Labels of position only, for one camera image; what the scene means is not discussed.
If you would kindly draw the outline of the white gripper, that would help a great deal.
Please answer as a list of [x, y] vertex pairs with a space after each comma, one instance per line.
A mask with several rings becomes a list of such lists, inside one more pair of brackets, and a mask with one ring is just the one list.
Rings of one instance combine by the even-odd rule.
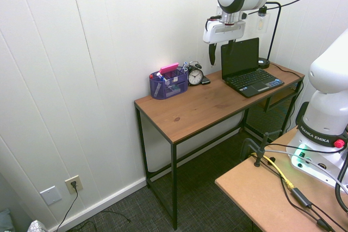
[[232, 26], [227, 26], [219, 21], [209, 21], [207, 30], [204, 30], [203, 41], [209, 44], [208, 54], [212, 66], [215, 65], [216, 43], [228, 42], [228, 55], [232, 55], [235, 39], [242, 38], [245, 30], [245, 22], [238, 21]]

